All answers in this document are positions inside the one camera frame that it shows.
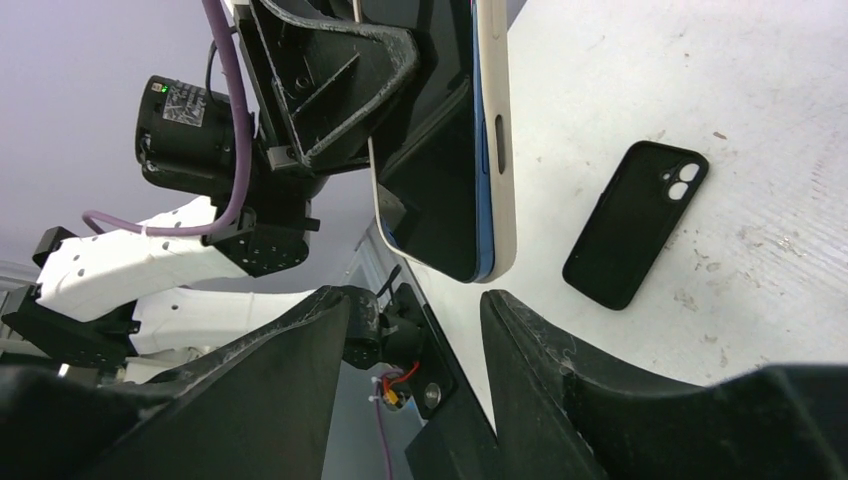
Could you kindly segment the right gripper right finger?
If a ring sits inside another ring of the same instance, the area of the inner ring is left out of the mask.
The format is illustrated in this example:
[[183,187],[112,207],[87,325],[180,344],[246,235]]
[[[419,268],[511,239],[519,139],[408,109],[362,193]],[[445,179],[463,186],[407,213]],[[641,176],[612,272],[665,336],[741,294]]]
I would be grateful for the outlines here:
[[771,364],[709,386],[639,368],[505,290],[480,299],[508,479],[843,479],[847,370]]

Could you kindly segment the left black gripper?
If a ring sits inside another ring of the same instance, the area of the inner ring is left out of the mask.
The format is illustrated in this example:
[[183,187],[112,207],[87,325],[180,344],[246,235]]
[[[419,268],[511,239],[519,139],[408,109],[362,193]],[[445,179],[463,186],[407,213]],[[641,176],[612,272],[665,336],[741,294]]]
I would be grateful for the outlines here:
[[412,33],[332,17],[310,1],[227,7],[258,102],[259,149],[270,174],[303,178],[315,194],[328,177],[367,168],[367,140],[419,66]]

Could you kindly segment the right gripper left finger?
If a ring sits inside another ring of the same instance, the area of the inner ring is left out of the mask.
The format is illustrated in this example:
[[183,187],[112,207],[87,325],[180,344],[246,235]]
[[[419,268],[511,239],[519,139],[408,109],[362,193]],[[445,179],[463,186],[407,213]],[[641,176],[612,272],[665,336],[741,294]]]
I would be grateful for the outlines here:
[[5,479],[318,479],[351,300],[324,287],[151,380],[1,370]]

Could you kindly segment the phone pink case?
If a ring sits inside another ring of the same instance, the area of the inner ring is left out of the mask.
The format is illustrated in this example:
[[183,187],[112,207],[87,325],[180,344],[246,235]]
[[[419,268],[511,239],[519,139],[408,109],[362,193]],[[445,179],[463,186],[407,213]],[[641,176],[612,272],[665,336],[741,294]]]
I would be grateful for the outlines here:
[[357,1],[411,33],[419,67],[368,141],[377,226],[395,254],[487,283],[517,253],[504,1]]

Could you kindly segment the black phone case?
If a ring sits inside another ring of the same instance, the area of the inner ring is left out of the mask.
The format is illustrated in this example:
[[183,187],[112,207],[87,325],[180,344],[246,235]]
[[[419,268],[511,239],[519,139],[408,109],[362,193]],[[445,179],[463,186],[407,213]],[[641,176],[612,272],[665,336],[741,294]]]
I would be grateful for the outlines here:
[[709,172],[702,154],[639,141],[624,154],[562,270],[597,304],[626,308]]

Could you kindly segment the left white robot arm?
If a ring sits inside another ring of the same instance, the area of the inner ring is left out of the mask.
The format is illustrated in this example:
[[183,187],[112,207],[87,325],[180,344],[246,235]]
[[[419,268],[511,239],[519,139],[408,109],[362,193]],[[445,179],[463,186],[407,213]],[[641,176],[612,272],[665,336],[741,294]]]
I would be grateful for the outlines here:
[[111,369],[131,357],[218,347],[271,320],[294,294],[209,292],[203,281],[301,265],[328,179],[367,167],[367,137],[420,64],[412,33],[327,16],[308,1],[204,3],[226,93],[152,77],[134,148],[145,178],[191,200],[94,232],[56,227],[36,281],[2,323],[53,360]]

